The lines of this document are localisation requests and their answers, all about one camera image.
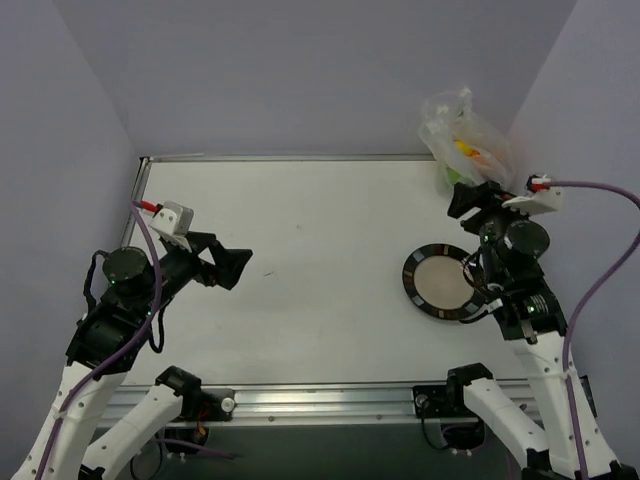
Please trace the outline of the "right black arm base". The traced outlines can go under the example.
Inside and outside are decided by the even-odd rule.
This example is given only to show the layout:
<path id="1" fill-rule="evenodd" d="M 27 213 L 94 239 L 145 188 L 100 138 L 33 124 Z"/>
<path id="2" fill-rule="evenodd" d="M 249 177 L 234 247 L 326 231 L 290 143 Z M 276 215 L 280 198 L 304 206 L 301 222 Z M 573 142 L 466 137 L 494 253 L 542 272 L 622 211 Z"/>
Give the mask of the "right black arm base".
<path id="1" fill-rule="evenodd" d="M 414 415 L 427 445 L 438 452 L 471 456 L 487 440 L 485 423 L 444 384 L 412 387 Z"/>

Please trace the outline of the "yellow fake lemon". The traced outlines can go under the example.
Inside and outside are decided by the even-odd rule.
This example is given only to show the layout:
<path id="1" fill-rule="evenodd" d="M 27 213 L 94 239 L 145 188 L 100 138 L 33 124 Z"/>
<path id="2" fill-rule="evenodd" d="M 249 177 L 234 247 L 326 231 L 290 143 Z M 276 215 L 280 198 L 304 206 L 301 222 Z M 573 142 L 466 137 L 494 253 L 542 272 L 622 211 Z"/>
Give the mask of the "yellow fake lemon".
<path id="1" fill-rule="evenodd" d="M 455 140 L 454 144 L 466 156 L 473 157 L 473 156 L 480 155 L 480 153 L 476 149 L 472 148 L 471 146 L 467 145 L 466 143 L 460 140 Z"/>

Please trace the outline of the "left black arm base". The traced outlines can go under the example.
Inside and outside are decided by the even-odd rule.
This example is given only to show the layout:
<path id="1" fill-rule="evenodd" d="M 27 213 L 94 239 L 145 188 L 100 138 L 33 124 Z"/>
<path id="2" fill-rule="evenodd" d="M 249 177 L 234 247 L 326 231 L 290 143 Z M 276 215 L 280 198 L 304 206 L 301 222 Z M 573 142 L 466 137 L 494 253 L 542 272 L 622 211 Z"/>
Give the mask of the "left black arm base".
<path id="1" fill-rule="evenodd" d="M 202 393 L 200 409 L 196 417 L 194 439 L 204 446 L 209 438 L 210 425 L 230 422 L 236 408 L 235 391 L 232 389 L 214 389 Z"/>

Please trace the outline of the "round dark rimmed plate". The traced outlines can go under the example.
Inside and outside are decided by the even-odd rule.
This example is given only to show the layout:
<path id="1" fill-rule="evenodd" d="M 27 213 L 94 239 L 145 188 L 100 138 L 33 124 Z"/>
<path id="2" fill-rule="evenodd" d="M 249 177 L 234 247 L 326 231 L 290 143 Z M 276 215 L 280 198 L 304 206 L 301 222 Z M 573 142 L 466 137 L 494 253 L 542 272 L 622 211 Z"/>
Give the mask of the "round dark rimmed plate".
<path id="1" fill-rule="evenodd" d="M 401 272 L 411 303 L 438 321 L 477 321 L 484 300 L 465 280 L 462 261 L 467 257 L 465 250 L 447 243 L 427 244 L 414 250 Z"/>

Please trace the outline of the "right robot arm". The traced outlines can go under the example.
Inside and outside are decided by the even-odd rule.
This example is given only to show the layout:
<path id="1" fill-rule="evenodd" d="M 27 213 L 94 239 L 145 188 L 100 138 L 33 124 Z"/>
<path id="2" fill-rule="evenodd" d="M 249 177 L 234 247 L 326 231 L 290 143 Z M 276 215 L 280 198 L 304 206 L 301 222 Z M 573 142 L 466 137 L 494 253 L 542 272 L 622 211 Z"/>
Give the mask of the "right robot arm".
<path id="1" fill-rule="evenodd" d="M 505 343 L 521 362 L 541 417 L 532 420 L 481 364 L 453 369 L 448 388 L 511 453 L 524 479 L 636 479 L 604 438 L 571 354 L 577 318 L 566 318 L 539 265 L 550 245 L 532 216 L 558 211 L 566 181 L 532 176 L 526 196 L 487 181 L 458 183 L 448 214 L 479 239 L 486 302 Z"/>

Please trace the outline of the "clear plastic bag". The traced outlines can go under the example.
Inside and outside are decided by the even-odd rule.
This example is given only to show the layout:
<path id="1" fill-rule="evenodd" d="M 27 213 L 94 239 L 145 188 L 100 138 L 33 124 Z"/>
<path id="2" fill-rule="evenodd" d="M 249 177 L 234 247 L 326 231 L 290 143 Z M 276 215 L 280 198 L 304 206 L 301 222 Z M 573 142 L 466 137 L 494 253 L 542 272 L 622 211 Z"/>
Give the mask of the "clear plastic bag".
<path id="1" fill-rule="evenodd" d="M 464 87 L 429 97 L 421 109 L 418 136 L 433 155 L 449 186 L 445 168 L 456 170 L 457 183 L 480 185 L 494 181 L 508 189 L 515 177 L 515 163 L 506 136 L 473 109 L 473 94 Z M 464 155 L 454 144 L 460 140 L 480 155 Z"/>

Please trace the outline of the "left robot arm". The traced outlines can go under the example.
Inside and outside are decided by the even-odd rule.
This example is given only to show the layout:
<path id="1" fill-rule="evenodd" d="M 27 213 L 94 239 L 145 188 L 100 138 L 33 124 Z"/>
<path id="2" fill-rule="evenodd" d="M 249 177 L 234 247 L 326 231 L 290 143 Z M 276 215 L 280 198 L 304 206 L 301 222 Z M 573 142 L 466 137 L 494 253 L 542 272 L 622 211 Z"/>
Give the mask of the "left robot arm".
<path id="1" fill-rule="evenodd" d="M 166 253 L 121 247 L 103 256 L 110 285 L 100 298 L 84 286 L 88 311 L 78 322 L 54 402 L 16 479 L 114 479 L 174 420 L 229 416 L 230 397 L 205 392 L 197 376 L 169 366 L 143 399 L 101 437 L 94 435 L 116 390 L 149 345 L 159 349 L 167 306 L 191 282 L 233 289 L 253 256 L 227 249 L 212 233 L 189 232 Z"/>

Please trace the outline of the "aluminium front rail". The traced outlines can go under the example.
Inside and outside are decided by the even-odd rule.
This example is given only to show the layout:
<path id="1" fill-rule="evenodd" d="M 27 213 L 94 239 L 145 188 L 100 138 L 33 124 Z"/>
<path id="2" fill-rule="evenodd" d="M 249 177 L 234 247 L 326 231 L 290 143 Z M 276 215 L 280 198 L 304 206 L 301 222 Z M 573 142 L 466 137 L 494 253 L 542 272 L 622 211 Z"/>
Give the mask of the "aluminium front rail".
<path id="1" fill-rule="evenodd" d="M 541 421 L 531 388 L 518 380 L 499 382 L 503 393 L 534 421 Z M 146 395 L 146 386 L 120 387 L 109 401 L 98 428 L 115 424 Z M 207 427 L 344 426 L 412 424 L 426 395 L 445 396 L 445 382 L 205 385 L 212 396 L 232 396 L 231 413 L 206 413 Z"/>

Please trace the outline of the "green fake melon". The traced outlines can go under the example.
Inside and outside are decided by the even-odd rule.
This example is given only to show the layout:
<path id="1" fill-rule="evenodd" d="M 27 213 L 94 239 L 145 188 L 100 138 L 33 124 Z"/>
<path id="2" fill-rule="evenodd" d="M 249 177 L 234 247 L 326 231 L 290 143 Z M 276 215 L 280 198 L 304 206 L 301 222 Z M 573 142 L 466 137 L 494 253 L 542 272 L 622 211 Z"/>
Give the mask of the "green fake melon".
<path id="1" fill-rule="evenodd" d="M 461 179 L 461 175 L 450 167 L 445 168 L 445 173 L 447 180 L 452 184 L 457 183 Z"/>

